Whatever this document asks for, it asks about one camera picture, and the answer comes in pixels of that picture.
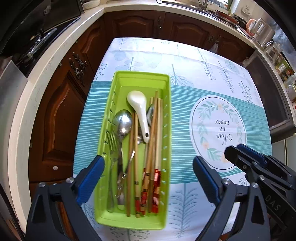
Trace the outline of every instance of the green plastic tray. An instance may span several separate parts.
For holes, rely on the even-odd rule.
[[[120,210],[115,198],[117,165],[112,170],[112,184],[114,193],[114,212],[107,211],[108,182],[109,182],[109,146],[106,130],[111,130],[113,116],[122,109],[130,112],[134,111],[127,102],[127,94],[132,90],[139,90],[147,98],[147,108],[151,96],[155,96],[155,91],[159,92],[159,97],[163,99],[163,148],[161,160],[161,184],[159,213],[147,213],[146,216],[135,217],[134,207],[134,187],[131,196],[131,216],[126,216],[126,210]],[[128,141],[129,135],[123,141],[123,169],[128,162]],[[142,185],[142,173],[144,162],[144,148],[142,143],[138,146],[139,180]],[[108,226],[127,229],[157,230],[165,227],[169,182],[170,182],[170,159],[171,159],[171,98],[170,98],[170,78],[166,74],[155,74],[147,72],[117,71],[115,72],[106,104],[104,119],[99,139],[98,155],[105,159],[105,170],[95,188],[95,219],[98,223]]]

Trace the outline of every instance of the ornate metal handle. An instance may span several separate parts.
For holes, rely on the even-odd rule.
[[[162,28],[161,27],[161,17],[160,16],[158,17],[156,28],[157,28],[157,37],[159,37],[160,36],[160,31],[161,31],[161,28]]]
[[[85,69],[87,67],[87,62],[80,59],[78,54],[75,54],[74,52],[72,54],[73,54],[75,60],[78,62],[80,68]]]
[[[208,42],[209,42],[209,43],[211,43],[213,40],[214,40],[214,35],[212,35],[212,36],[210,36],[210,37],[208,38]]]
[[[74,61],[72,59],[69,59],[69,62],[70,62],[71,68],[74,70],[74,74],[76,76],[76,79],[77,80],[80,80],[81,85],[84,87],[85,85],[83,83],[83,75],[84,75],[83,69],[82,70],[78,69],[75,66],[75,63],[74,63]]]

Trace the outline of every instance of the countertop edge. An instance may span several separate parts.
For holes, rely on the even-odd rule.
[[[114,1],[86,10],[73,25],[66,29],[41,56],[30,75],[28,83],[19,100],[15,111],[8,148],[8,176],[13,205],[23,231],[26,229],[27,217],[31,205],[28,183],[28,155],[30,138],[36,113],[58,64],[83,32],[99,19],[105,12],[122,10],[155,10],[185,15],[215,25],[238,37],[249,46],[257,49],[254,43],[238,31],[226,24],[193,10],[167,4],[159,4],[156,0]]]

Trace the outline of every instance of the tablecloth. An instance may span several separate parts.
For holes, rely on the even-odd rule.
[[[103,241],[195,240],[215,207],[194,175],[193,158],[201,155],[221,177],[247,185],[244,173],[225,159],[225,147],[244,143],[260,153],[272,154],[256,86],[245,68],[209,51],[159,39],[116,38],[86,100],[76,141],[74,177],[97,154],[105,105],[117,70],[170,76],[172,158],[167,224],[163,230],[100,225],[94,218],[93,195],[82,209]],[[235,204],[224,232],[230,231],[237,209]]]

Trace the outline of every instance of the fork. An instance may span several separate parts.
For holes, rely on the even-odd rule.
[[[118,149],[117,149],[117,141],[115,139],[114,133],[106,130],[106,135],[108,139],[109,145],[109,158],[111,161],[111,166],[109,170],[109,190],[108,190],[108,199],[107,199],[107,211],[112,213],[114,210],[114,198],[113,198],[113,190],[112,190],[112,168],[114,164],[118,161]]]

